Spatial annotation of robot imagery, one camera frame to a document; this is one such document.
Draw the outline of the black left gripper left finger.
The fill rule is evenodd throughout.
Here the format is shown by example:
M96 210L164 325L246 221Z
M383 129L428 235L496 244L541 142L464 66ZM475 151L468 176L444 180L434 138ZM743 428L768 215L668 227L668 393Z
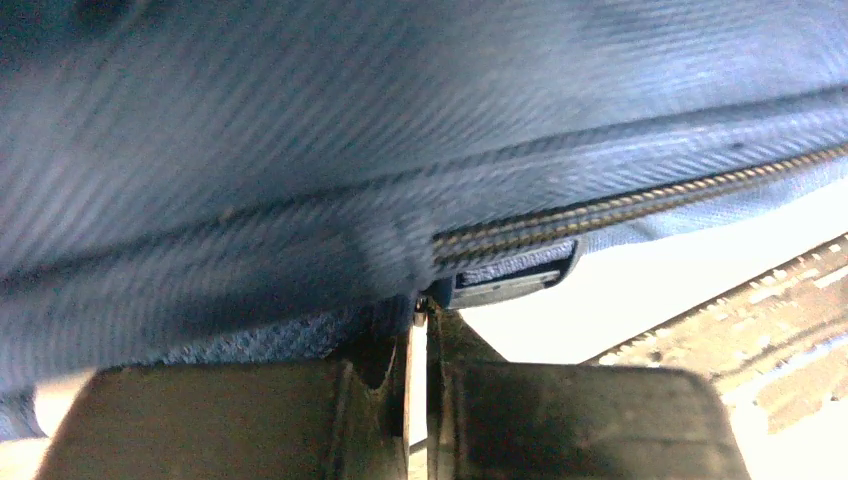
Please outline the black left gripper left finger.
M329 358L95 375L40 479L402 479L408 317L375 311Z

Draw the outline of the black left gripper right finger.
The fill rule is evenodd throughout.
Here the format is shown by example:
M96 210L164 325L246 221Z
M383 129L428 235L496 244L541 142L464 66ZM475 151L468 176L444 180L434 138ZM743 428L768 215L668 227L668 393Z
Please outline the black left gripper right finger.
M432 479L745 479L724 405L679 369L505 360L455 312L427 324Z

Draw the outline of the navy blue student backpack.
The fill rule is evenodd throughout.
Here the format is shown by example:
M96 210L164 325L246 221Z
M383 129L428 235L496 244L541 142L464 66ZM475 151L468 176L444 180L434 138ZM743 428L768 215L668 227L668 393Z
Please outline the navy blue student backpack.
M843 1L5 1L1 437L847 175Z

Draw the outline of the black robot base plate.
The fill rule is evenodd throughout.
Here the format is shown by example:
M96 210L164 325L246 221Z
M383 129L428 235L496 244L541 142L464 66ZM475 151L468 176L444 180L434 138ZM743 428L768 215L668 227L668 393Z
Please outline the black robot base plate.
M837 236L590 358L686 369L781 432L847 401L847 237Z

